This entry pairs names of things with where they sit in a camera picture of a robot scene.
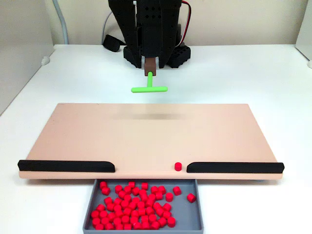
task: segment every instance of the red wire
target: red wire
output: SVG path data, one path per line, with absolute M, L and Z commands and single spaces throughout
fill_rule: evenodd
M 187 1 L 182 1 L 182 3 L 188 5 L 188 7 L 189 7 L 189 15 L 188 15 L 188 19 L 187 19 L 187 22 L 186 22 L 186 25 L 185 25 L 184 33 L 183 33 L 183 35 L 182 35 L 182 40 L 181 40 L 181 43 L 180 43 L 179 45 L 181 45 L 182 42 L 184 41 L 184 38 L 185 38 L 185 36 L 186 36 L 187 29 L 189 28 L 190 19 L 191 19 L 191 13 L 192 13 L 192 9 L 191 9 L 190 4 L 189 4 Z

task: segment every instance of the green t-shaped tool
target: green t-shaped tool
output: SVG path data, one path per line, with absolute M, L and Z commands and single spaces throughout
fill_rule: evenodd
M 147 87 L 136 87 L 132 88 L 132 93 L 152 93 L 152 92 L 167 92 L 168 87 L 166 86 L 159 86 L 153 87 L 153 73 L 149 72 L 147 74 Z

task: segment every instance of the white tabletop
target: white tabletop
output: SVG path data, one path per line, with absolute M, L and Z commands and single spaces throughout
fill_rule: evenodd
M 178 69 L 157 71 L 166 93 L 133 94 L 143 70 L 99 45 L 56 45 L 0 117 L 0 233 L 82 233 L 92 180 L 25 180 L 25 159 L 59 102 L 247 103 L 280 181 L 200 181 L 205 234 L 309 233 L 312 210 L 312 69 L 293 45 L 192 47 Z

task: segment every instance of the plastic tray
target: plastic tray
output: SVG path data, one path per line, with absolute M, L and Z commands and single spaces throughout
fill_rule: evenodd
M 109 196 L 112 199 L 115 199 L 117 197 L 117 194 L 115 193 L 115 186 L 120 184 L 123 188 L 128 185 L 129 181 L 135 181 L 136 187 L 139 187 L 141 189 L 141 183 L 142 182 L 148 182 L 149 183 L 149 190 L 147 194 L 150 194 L 150 188 L 152 186 L 165 186 L 167 192 L 172 193 L 172 188 L 175 186 L 179 186 L 182 194 L 179 196 L 174 195 L 174 200 L 170 202 L 172 209 L 171 213 L 173 217 L 176 219 L 176 225 L 174 228 L 170 228 L 168 226 L 165 226 L 164 228 L 160 228 L 159 230 L 95 230 L 92 226 L 92 219 L 90 218 L 90 214 L 98 204 L 102 203 L 104 198 L 107 196 L 103 195 L 101 190 L 99 189 L 99 183 L 102 180 L 95 180 L 93 191 L 91 194 L 89 206 L 87 209 L 87 214 L 85 217 L 85 221 L 83 224 L 83 233 L 84 234 L 95 234 L 95 233 L 171 233 L 171 234 L 177 234 L 177 233 L 192 233 L 192 234 L 203 234 L 203 221 L 201 216 L 201 210 L 200 210 L 200 203 L 199 203 L 199 196 L 198 196 L 198 189 L 197 189 L 197 180 L 195 179 L 137 179 L 137 180 L 125 180 L 125 179 L 109 179 L 104 180 L 107 182 L 108 187 L 111 189 L 111 193 Z M 188 202 L 186 199 L 186 196 L 189 193 L 193 193 L 197 200 L 194 203 Z M 164 205 L 166 203 L 166 200 L 160 200 L 157 201 L 161 205 Z

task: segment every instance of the wooden board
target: wooden board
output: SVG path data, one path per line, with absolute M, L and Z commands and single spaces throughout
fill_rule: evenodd
M 116 172 L 20 171 L 22 178 L 282 177 L 186 172 L 192 162 L 277 162 L 247 104 L 60 103 L 27 160 L 109 161 Z

